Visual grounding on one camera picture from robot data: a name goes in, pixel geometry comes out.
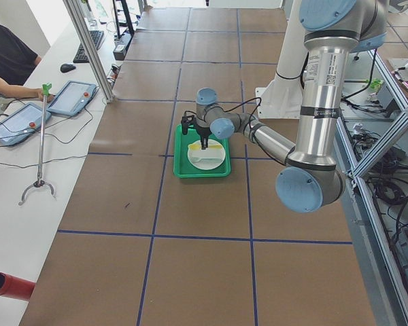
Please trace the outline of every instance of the reacher grabber tool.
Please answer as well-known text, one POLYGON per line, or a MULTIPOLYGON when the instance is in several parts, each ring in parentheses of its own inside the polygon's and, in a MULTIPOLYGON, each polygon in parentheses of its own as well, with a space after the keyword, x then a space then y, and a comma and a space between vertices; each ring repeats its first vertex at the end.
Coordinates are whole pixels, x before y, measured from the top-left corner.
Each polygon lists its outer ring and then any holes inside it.
POLYGON ((30 186, 28 186, 22 193, 21 195, 21 201, 18 203, 18 205, 23 205, 26 202, 26 195, 27 192, 31 188, 40 188, 44 185, 47 185, 50 187, 50 192, 52 196, 54 197, 54 188, 51 184, 48 182, 45 182, 42 180, 42 164, 44 163, 44 138, 45 138, 45 131, 46 131, 46 113, 47 113, 47 98, 50 95, 49 94, 49 89, 51 89, 52 84, 43 84, 42 85, 42 94, 44 96, 44 105, 42 107, 42 118, 41 118, 41 134, 39 136, 39 160, 38 160, 38 174, 37 174, 37 180, 30 186))

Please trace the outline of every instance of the person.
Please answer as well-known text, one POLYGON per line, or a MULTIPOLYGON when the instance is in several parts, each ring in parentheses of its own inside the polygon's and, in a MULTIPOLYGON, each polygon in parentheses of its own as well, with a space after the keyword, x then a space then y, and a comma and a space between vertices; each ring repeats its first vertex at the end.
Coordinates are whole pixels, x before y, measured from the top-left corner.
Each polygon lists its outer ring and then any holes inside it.
POLYGON ((39 98, 41 88, 28 88, 23 84, 41 62, 32 51, 8 28, 0 25, 0 95, 8 98, 39 98))

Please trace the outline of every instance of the black t-shirt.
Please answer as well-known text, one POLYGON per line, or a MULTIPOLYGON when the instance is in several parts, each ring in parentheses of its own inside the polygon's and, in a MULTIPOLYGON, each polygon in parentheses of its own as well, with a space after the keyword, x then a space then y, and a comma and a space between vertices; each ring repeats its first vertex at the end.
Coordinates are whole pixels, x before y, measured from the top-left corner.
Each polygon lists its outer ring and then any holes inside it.
POLYGON ((34 53, 13 32, 0 25, 0 77, 9 85, 23 85, 35 69, 34 53))

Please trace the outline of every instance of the tablet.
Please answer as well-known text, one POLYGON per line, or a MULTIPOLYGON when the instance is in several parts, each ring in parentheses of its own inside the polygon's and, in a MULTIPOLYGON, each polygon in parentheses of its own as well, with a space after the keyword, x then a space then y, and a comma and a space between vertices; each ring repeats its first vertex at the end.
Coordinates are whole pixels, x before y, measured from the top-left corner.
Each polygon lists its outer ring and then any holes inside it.
POLYGON ((81 81, 68 81, 48 105, 47 111, 75 116, 92 100, 97 86, 81 81))
MULTIPOLYGON (((50 117, 51 113, 46 112, 46 121, 50 117)), ((26 104, 0 122, 0 143, 7 146, 21 143, 41 127, 41 121, 42 108, 35 103, 26 104)))

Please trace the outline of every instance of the green tray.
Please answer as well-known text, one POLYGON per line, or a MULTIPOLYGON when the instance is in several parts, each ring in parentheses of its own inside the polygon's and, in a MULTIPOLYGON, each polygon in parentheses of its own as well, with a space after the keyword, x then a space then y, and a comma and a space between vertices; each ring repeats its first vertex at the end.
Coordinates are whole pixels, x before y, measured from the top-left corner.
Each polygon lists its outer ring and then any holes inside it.
POLYGON ((175 148, 174 148, 174 175, 179 178, 209 178, 226 177, 231 172, 230 151, 228 148, 228 139, 217 139, 213 134, 209 139, 218 141, 224 146, 225 160, 217 168, 211 170, 201 170, 193 166, 188 159, 188 145, 199 140, 199 135, 194 128, 188 129, 188 134, 182 133, 182 126, 178 125, 175 129, 175 148))

